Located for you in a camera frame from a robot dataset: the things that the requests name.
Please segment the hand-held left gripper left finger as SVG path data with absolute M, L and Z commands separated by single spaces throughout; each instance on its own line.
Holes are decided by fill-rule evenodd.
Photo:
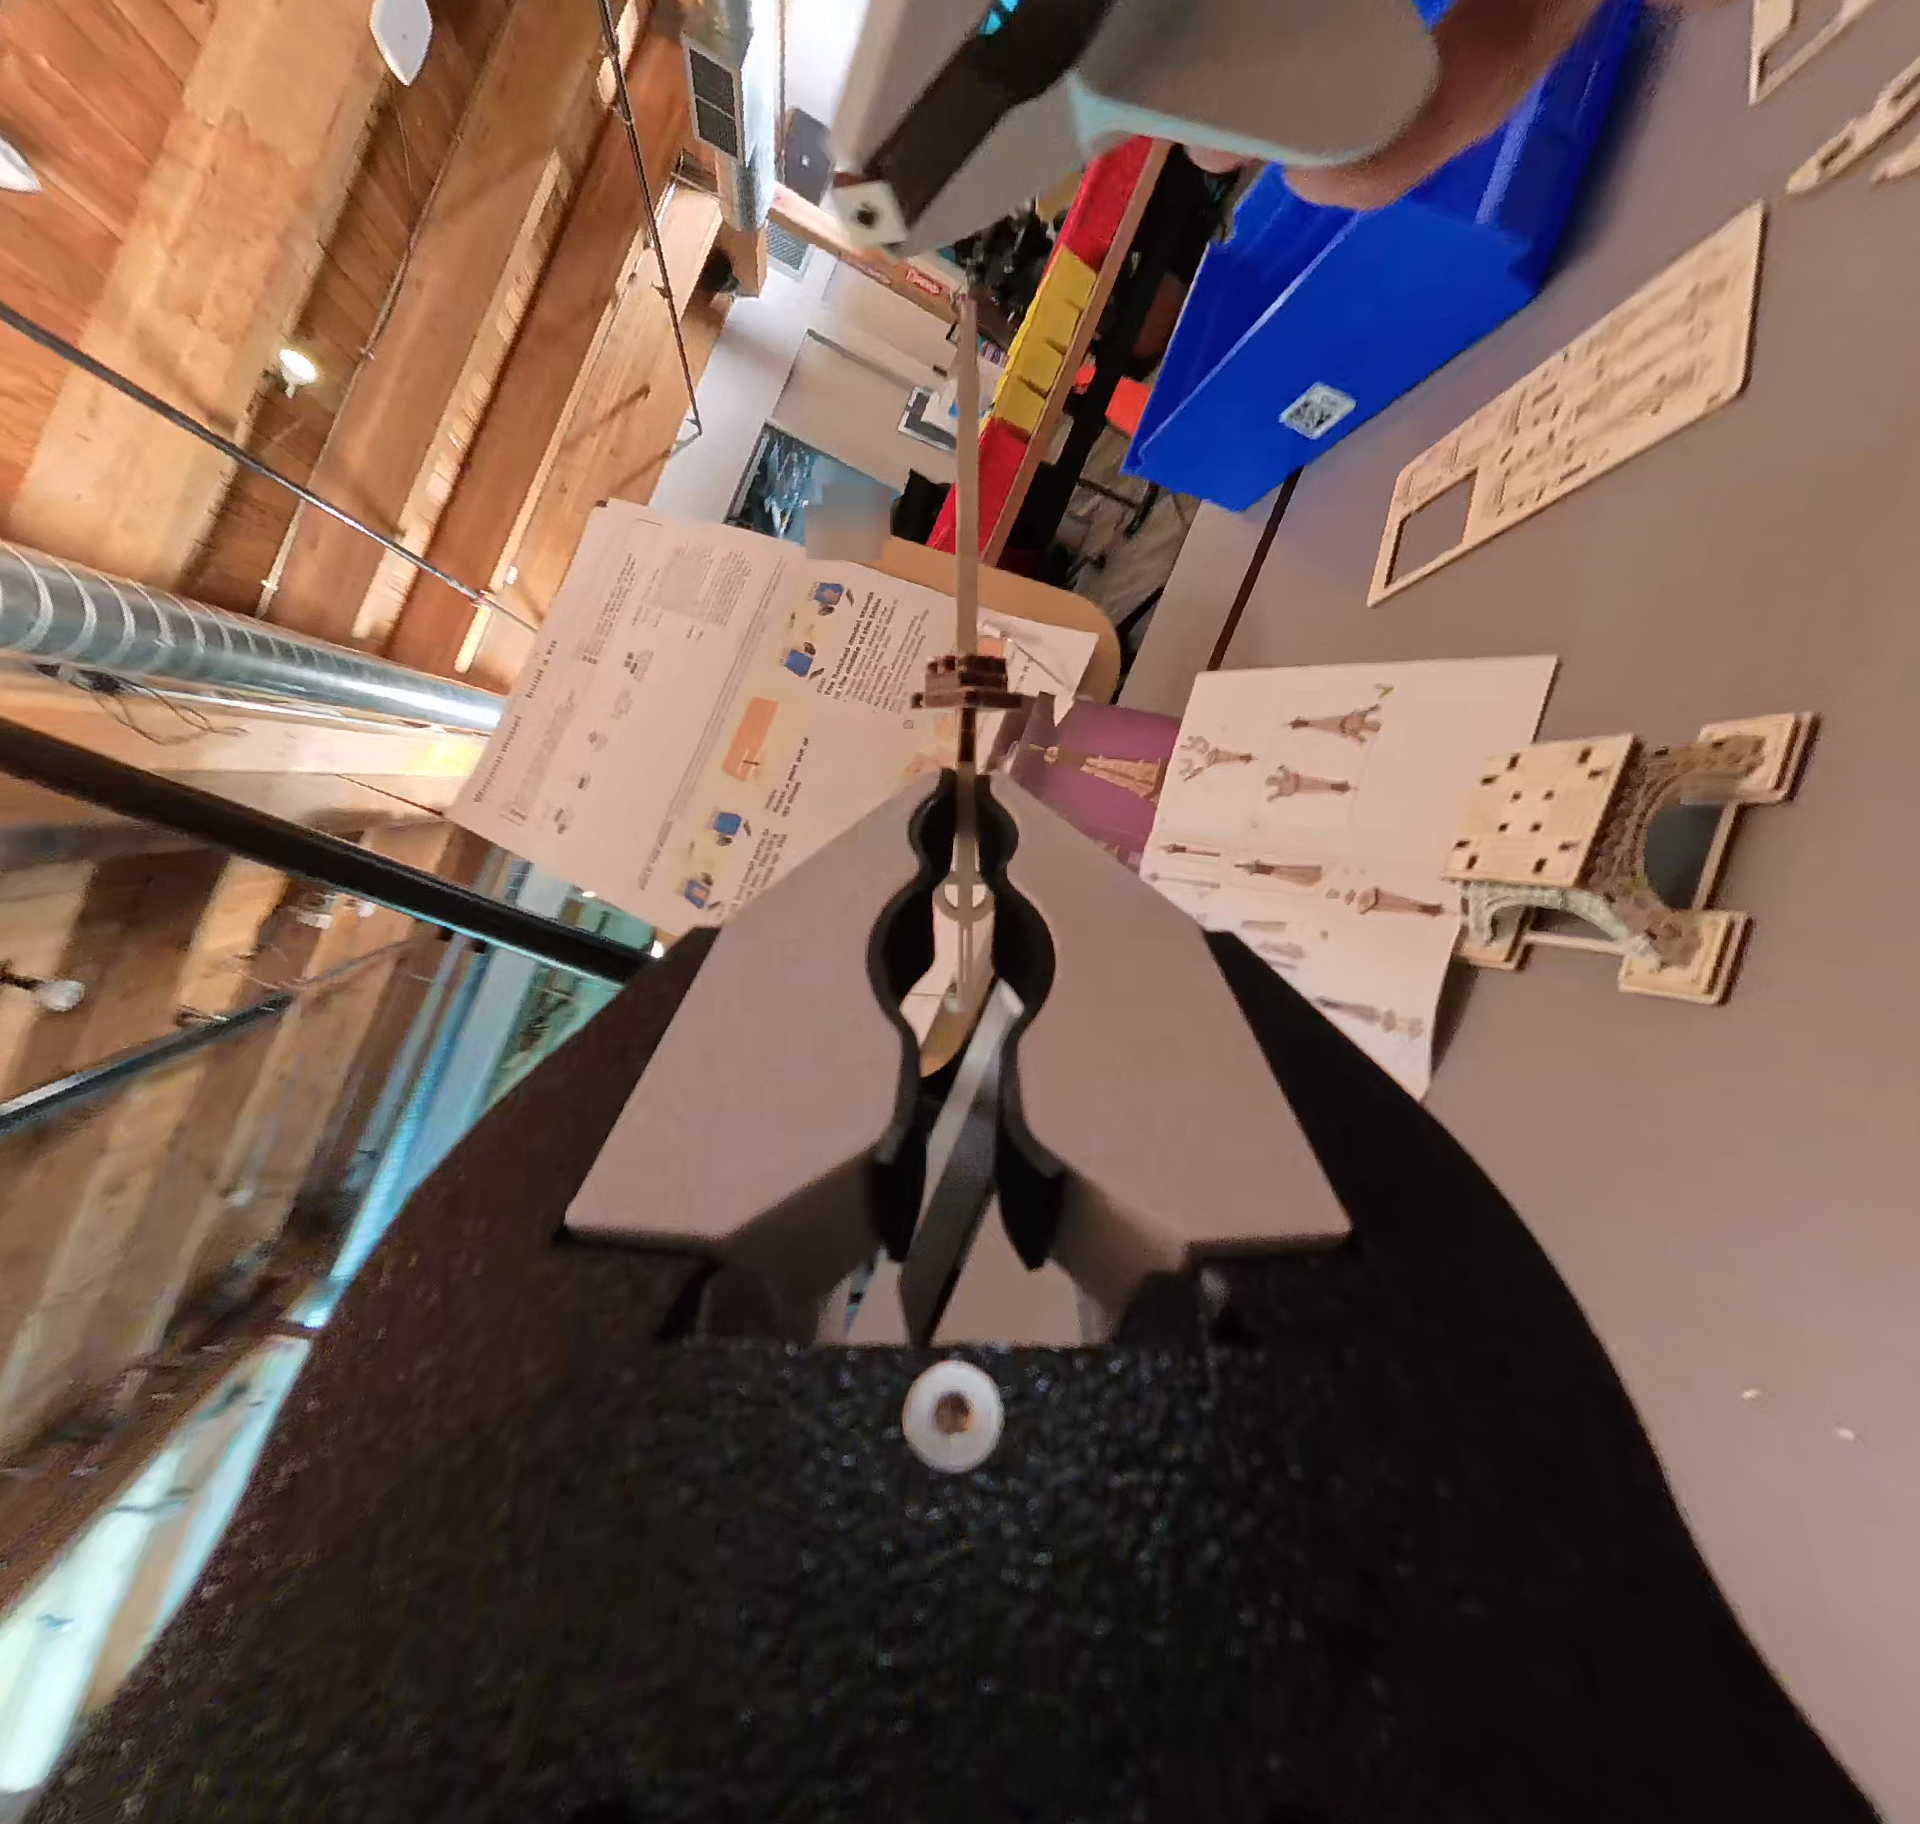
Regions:
M 563 1212 L 573 1240 L 704 1260 L 903 1260 L 925 1190 L 916 1029 L 946 772 L 724 926 Z

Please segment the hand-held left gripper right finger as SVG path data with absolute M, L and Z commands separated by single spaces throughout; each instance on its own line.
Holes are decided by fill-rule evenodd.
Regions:
M 977 806 L 1017 1002 L 994 1180 L 1020 1262 L 1184 1274 L 1346 1240 L 1210 935 L 1017 785 Z

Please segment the thin wooden spire piece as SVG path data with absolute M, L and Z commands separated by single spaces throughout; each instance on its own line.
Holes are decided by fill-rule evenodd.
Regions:
M 941 1031 L 927 1042 L 960 1047 L 973 1032 L 990 988 L 990 919 L 994 892 L 980 863 L 979 715 L 1014 708 L 1020 698 L 1004 678 L 1004 658 L 979 646 L 979 337 L 973 293 L 958 295 L 958 350 L 952 366 L 955 389 L 955 532 L 953 532 L 953 652 L 927 666 L 920 702 L 952 709 L 955 767 L 952 785 L 952 837 L 946 873 L 931 888 L 929 908 L 939 937 L 952 943 L 952 973 L 941 1001 Z

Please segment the large blue storage bin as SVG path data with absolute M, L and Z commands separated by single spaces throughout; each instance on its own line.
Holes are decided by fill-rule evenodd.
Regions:
M 1245 511 L 1534 300 L 1643 0 L 1605 0 L 1498 130 L 1378 210 L 1263 168 L 1201 254 L 1125 468 Z

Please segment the folded paper instruction sheet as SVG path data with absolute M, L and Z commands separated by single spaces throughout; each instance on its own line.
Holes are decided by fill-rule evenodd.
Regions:
M 1140 877 L 1424 1097 L 1464 928 L 1457 819 L 1483 762 L 1534 742 L 1555 673 L 1548 655 L 1201 673 Z

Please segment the purple puzzle box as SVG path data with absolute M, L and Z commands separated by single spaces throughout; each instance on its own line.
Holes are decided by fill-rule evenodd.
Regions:
M 1179 732 L 1168 714 L 1042 695 L 1002 722 L 991 769 L 1137 873 Z

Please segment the row of coloured storage bins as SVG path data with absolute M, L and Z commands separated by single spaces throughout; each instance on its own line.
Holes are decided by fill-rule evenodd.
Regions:
M 1087 320 L 1104 259 L 1112 253 L 1152 143 L 1137 134 L 1081 174 L 977 430 L 979 542 L 990 541 L 1014 478 L 1031 450 L 1052 386 Z

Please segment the instruction poster board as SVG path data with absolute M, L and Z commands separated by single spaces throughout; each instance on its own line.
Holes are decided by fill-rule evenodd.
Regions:
M 450 819 L 679 937 L 952 762 L 916 708 L 955 560 L 875 564 L 630 501 L 579 551 Z

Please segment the wooden tower base model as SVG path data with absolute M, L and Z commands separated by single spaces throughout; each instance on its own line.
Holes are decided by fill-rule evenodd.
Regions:
M 1561 948 L 1610 958 L 1621 994 L 1724 1002 L 1752 924 L 1720 903 L 1726 856 L 1747 812 L 1793 799 L 1815 731 L 1813 711 L 1774 711 L 1669 745 L 1620 732 L 1486 759 L 1443 870 L 1455 958 L 1519 970 Z

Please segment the wooden sheet with tower parts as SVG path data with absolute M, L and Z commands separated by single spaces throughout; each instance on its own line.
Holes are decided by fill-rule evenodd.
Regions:
M 1366 605 L 1426 581 L 1733 403 L 1752 362 L 1766 221 L 1767 204 L 1752 201 L 1420 450 L 1394 478 Z M 1469 501 L 1458 541 L 1398 567 L 1408 520 L 1462 486 Z

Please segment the thin wooden frame offcut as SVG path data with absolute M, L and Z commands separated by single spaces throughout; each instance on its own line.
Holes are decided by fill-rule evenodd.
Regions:
M 1747 104 L 1766 102 L 1887 0 L 1837 0 L 1826 21 L 1800 25 L 1800 0 L 1751 0 Z

